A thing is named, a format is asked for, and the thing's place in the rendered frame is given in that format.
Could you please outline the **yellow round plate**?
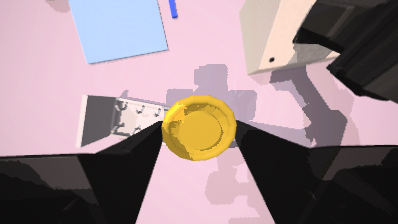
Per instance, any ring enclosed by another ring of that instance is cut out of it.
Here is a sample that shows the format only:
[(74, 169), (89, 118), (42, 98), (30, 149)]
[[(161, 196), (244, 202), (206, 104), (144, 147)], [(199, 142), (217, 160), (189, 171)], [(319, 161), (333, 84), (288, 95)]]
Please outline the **yellow round plate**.
[(235, 138), (233, 111), (210, 95), (192, 95), (177, 101), (165, 114), (162, 136), (180, 158), (203, 161), (219, 156)]

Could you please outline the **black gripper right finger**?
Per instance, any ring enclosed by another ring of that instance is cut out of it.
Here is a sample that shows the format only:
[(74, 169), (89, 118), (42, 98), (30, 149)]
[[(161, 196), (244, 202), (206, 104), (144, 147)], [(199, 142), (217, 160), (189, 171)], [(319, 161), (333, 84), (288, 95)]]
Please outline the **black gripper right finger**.
[(236, 143), (275, 224), (304, 224), (341, 169), (398, 167), (398, 145), (306, 147), (236, 123)]

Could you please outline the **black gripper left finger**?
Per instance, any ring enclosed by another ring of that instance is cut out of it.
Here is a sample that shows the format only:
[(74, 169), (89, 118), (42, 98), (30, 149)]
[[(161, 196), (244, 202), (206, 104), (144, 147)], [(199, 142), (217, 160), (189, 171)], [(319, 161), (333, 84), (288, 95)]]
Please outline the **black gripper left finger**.
[(96, 153), (0, 156), (0, 201), (79, 195), (96, 224), (135, 224), (162, 146), (162, 123)]

